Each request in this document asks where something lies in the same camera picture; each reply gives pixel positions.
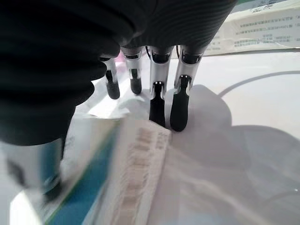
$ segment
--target white table surface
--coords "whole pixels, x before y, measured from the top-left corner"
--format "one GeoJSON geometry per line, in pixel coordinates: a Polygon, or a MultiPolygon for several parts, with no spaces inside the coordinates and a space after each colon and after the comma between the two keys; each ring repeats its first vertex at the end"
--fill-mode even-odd
{"type": "MultiPolygon", "coordinates": [[[[202,59],[188,124],[173,133],[149,225],[300,224],[299,62],[296,51],[202,59]]],[[[168,128],[177,63],[171,60],[165,96],[168,128]]],[[[139,96],[125,64],[117,70],[121,98],[111,100],[104,81],[94,81],[95,93],[77,112],[148,119],[149,59],[143,58],[139,96]]],[[[0,165],[1,224],[19,190],[4,172],[0,165]]]]}

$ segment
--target robotic hand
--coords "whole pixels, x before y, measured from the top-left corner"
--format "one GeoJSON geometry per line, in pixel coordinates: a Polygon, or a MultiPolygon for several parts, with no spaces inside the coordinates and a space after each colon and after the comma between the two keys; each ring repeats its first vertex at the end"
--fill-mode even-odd
{"type": "Polygon", "coordinates": [[[236,1],[1,3],[0,142],[10,173],[46,196],[59,190],[68,127],[76,105],[93,93],[91,81],[105,76],[109,96],[120,96],[113,61],[120,47],[139,94],[141,47],[150,46],[150,120],[164,126],[171,52],[181,46],[171,126],[182,131],[201,57],[236,1]]]}

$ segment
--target curved line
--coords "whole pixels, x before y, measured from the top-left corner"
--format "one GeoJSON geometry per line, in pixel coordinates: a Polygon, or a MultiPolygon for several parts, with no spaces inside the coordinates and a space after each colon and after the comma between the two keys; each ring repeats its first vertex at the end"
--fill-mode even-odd
{"type": "Polygon", "coordinates": [[[269,205],[272,201],[284,198],[284,197],[288,197],[288,196],[298,196],[300,195],[299,192],[296,191],[287,191],[287,192],[282,192],[280,194],[274,195],[271,198],[266,199],[265,201],[262,202],[261,207],[264,208],[267,205],[269,205]]]}
{"type": "Polygon", "coordinates": [[[300,74],[300,70],[282,71],[282,72],[276,72],[276,73],[271,73],[271,74],[265,74],[265,75],[261,75],[261,76],[252,77],[252,78],[246,79],[244,81],[235,83],[234,85],[231,85],[230,87],[228,87],[225,90],[221,91],[218,94],[218,96],[220,98],[222,98],[225,94],[227,94],[228,92],[232,91],[233,89],[235,89],[235,88],[237,88],[239,86],[242,86],[242,85],[244,85],[246,83],[249,83],[249,82],[257,81],[257,80],[268,78],[268,77],[272,77],[272,76],[289,75],[289,74],[300,74]]]}

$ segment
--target black rubber fingertip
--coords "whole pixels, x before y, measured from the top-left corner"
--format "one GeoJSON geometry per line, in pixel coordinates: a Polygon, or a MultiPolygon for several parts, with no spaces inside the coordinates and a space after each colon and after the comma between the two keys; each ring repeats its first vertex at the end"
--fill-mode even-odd
{"type": "Polygon", "coordinates": [[[130,79],[130,86],[133,93],[139,95],[142,92],[142,81],[140,78],[130,79]]]}
{"type": "Polygon", "coordinates": [[[189,96],[181,91],[173,97],[170,115],[171,128],[175,131],[183,131],[188,123],[188,101],[189,96]]]}
{"type": "Polygon", "coordinates": [[[59,181],[54,188],[52,188],[50,191],[44,194],[46,202],[50,202],[54,200],[57,196],[60,195],[61,190],[62,190],[61,181],[59,181]]]}
{"type": "Polygon", "coordinates": [[[118,82],[108,82],[106,84],[107,93],[111,99],[118,99],[120,97],[120,89],[118,82]]]}
{"type": "Polygon", "coordinates": [[[165,101],[155,97],[150,101],[149,120],[165,127],[165,101]]]}

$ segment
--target blue stripe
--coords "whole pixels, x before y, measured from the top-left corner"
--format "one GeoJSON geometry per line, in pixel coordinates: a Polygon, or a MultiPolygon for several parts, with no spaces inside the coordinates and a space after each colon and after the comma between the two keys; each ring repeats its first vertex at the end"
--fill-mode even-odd
{"type": "Polygon", "coordinates": [[[104,147],[102,145],[97,150],[85,174],[49,224],[77,225],[83,222],[106,180],[115,137],[116,129],[109,135],[104,147]]]}

